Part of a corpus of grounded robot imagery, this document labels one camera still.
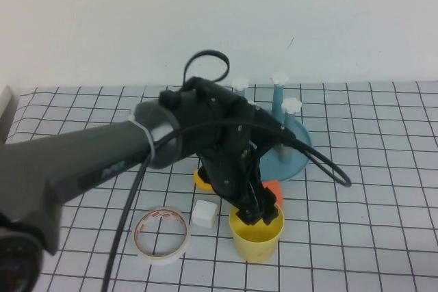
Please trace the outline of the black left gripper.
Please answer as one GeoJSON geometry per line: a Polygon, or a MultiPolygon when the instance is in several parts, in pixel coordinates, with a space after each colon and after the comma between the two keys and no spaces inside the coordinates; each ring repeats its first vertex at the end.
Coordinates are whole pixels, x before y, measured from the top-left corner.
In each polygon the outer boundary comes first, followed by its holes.
{"type": "Polygon", "coordinates": [[[239,218],[254,225],[278,217],[276,196],[261,182],[260,157],[244,127],[226,127],[219,141],[199,153],[215,193],[239,209],[239,218]]]}

